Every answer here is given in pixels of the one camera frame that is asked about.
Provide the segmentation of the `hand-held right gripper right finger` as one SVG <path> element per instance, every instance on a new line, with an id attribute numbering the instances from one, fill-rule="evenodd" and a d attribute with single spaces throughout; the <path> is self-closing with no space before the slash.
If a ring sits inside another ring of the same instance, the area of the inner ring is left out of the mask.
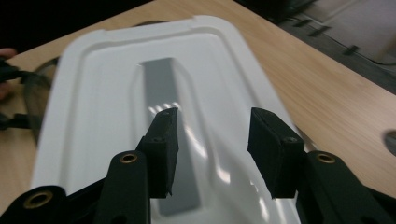
<path id="1" fill-rule="evenodd" d="M 247 151 L 272 198 L 293 198 L 304 159 L 304 140 L 275 113 L 252 107 Z"/>

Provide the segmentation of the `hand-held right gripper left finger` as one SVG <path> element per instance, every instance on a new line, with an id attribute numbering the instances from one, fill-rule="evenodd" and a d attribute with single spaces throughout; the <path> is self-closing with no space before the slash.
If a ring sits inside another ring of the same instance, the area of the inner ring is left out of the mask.
<path id="1" fill-rule="evenodd" d="M 137 150 L 147 158 L 149 197 L 166 198 L 172 193 L 177 168 L 176 107 L 156 114 Z"/>

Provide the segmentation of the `white container lid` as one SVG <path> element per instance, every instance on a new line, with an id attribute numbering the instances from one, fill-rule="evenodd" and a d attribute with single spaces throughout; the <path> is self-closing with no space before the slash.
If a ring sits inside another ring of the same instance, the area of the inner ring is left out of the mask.
<path id="1" fill-rule="evenodd" d="M 157 113 L 177 110 L 172 193 L 152 224 L 299 224 L 275 200 L 248 153 L 250 111 L 288 113 L 239 31 L 196 16 L 88 33 L 57 67 L 39 138 L 34 186 L 75 192 L 134 149 Z"/>

